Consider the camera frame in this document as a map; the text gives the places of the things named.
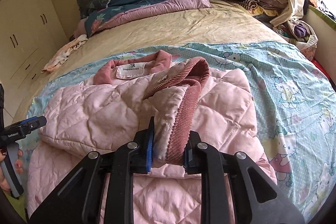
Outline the left hand with painted nails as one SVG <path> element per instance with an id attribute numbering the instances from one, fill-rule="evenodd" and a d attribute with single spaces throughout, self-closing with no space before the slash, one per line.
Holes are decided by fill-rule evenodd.
<path id="1" fill-rule="evenodd" d="M 22 156 L 23 151 L 17 144 L 1 149 L 1 188 L 5 192 L 12 192 L 15 198 L 24 191 L 21 180 Z"/>

